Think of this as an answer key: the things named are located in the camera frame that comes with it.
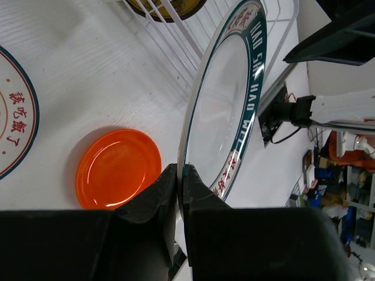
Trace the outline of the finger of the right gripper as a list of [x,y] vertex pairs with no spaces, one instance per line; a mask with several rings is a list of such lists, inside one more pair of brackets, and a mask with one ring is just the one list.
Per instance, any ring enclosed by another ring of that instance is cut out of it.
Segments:
[[374,58],[374,12],[352,12],[319,29],[284,58],[361,66]]

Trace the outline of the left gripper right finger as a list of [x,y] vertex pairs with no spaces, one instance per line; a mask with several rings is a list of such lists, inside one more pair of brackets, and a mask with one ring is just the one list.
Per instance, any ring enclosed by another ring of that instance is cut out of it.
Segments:
[[194,280],[350,280],[331,219],[316,208],[231,208],[183,170],[183,221]]

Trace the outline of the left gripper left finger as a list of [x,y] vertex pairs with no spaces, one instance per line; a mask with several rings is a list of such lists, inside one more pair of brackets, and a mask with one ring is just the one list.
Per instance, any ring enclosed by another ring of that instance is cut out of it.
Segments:
[[175,164],[108,210],[1,212],[2,280],[167,280],[173,263]]

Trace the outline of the orange plastic plate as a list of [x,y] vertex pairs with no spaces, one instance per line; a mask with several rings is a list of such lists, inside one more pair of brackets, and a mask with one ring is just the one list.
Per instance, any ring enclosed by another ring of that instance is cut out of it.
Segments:
[[135,129],[117,129],[86,150],[77,167],[75,190],[87,210],[114,210],[132,200],[161,174],[156,143]]

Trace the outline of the white plate dark-blue rim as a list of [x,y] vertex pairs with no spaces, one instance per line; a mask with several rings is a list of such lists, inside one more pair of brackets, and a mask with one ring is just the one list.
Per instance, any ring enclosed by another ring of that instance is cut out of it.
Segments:
[[225,200],[246,153],[260,103],[267,58],[267,20],[260,1],[238,1],[203,55],[178,151],[179,180],[192,165]]

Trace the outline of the white plate orange sunburst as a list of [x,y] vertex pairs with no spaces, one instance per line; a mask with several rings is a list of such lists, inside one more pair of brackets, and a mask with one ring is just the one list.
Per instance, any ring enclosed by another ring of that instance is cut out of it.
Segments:
[[29,153],[38,133],[39,101],[26,71],[1,47],[1,178]]

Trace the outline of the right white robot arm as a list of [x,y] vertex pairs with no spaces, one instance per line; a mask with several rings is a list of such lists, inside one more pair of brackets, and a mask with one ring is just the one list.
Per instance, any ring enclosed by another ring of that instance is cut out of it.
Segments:
[[[338,16],[296,45],[284,58],[288,64],[325,61],[359,67],[374,58],[374,7],[365,4]],[[338,95],[299,98],[277,106],[278,119],[295,126],[374,133],[374,89]]]

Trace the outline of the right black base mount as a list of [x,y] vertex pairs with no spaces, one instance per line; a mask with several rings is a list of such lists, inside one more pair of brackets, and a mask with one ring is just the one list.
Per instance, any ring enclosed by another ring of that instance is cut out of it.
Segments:
[[293,93],[288,94],[285,83],[282,83],[279,85],[271,86],[260,99],[258,121],[260,124],[261,135],[265,148],[270,143],[282,143],[300,131],[300,128],[297,128],[286,137],[278,141],[274,140],[274,135],[277,133],[283,123],[283,121],[280,121],[276,119],[276,117],[274,117],[274,109],[280,103],[289,103],[290,96],[293,96],[294,101],[296,101],[296,97],[293,95]]

